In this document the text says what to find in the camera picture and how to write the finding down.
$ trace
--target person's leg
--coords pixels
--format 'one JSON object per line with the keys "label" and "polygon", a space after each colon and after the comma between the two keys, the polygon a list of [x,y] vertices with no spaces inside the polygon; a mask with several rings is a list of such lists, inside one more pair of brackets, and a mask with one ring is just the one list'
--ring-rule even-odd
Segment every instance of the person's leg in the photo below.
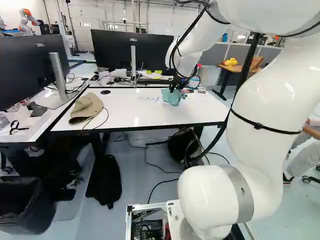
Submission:
{"label": "person's leg", "polygon": [[295,149],[300,144],[303,144],[305,141],[309,140],[311,136],[304,131],[300,132],[294,142],[292,143],[291,149]]}
{"label": "person's leg", "polygon": [[316,141],[302,149],[289,163],[286,171],[291,176],[296,177],[316,164],[320,164],[320,141]]}

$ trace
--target computer monitor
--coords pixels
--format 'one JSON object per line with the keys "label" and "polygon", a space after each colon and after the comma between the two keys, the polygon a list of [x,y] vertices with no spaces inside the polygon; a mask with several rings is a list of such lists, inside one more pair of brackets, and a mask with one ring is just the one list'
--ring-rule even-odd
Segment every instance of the computer monitor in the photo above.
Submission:
{"label": "computer monitor", "polygon": [[131,46],[135,46],[136,69],[166,70],[166,54],[174,40],[171,35],[91,30],[98,67],[131,68]]}
{"label": "computer monitor", "polygon": [[58,53],[63,75],[70,71],[61,35],[0,37],[0,110],[55,81],[49,53]]}

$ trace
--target yellow toy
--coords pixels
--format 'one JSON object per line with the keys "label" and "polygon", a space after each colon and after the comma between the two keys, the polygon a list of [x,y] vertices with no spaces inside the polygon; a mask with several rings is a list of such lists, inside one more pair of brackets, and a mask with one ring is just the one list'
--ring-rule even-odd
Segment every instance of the yellow toy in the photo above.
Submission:
{"label": "yellow toy", "polygon": [[234,57],[231,57],[229,60],[224,61],[222,64],[225,66],[234,66],[238,64],[238,61]]}

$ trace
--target beige hat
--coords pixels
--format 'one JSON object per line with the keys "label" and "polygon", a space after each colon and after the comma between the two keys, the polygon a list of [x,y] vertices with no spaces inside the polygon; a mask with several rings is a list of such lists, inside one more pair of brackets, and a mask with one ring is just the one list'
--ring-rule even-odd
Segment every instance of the beige hat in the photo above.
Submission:
{"label": "beige hat", "polygon": [[103,109],[104,103],[92,92],[75,101],[75,106],[70,113],[70,124],[83,123],[98,115]]}

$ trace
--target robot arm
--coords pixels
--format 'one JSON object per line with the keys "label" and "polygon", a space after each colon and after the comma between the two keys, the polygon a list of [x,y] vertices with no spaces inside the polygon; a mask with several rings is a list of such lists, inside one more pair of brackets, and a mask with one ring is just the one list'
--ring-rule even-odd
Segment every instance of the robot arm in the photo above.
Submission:
{"label": "robot arm", "polygon": [[31,28],[29,26],[27,26],[28,22],[31,21],[31,24],[33,26],[40,26],[42,23],[40,20],[36,20],[31,12],[26,9],[26,8],[22,8],[19,10],[20,16],[21,16],[21,21],[20,21],[20,25],[19,25],[19,30],[24,32],[24,36],[31,36],[32,35],[32,31]]}
{"label": "robot arm", "polygon": [[[227,22],[291,38],[279,56],[250,77],[235,96],[226,136],[238,161],[232,166],[191,167],[179,178],[182,212],[203,240],[223,239],[232,224],[263,218],[277,210],[283,196],[284,159],[320,101],[319,1],[210,1],[210,6],[216,4]],[[181,56],[174,56],[185,74],[192,72],[196,58],[211,46],[202,36],[214,43],[226,29],[206,14],[201,20],[193,29],[194,33],[199,29],[198,34],[190,33],[179,47]],[[194,61],[187,63],[183,58]]]}

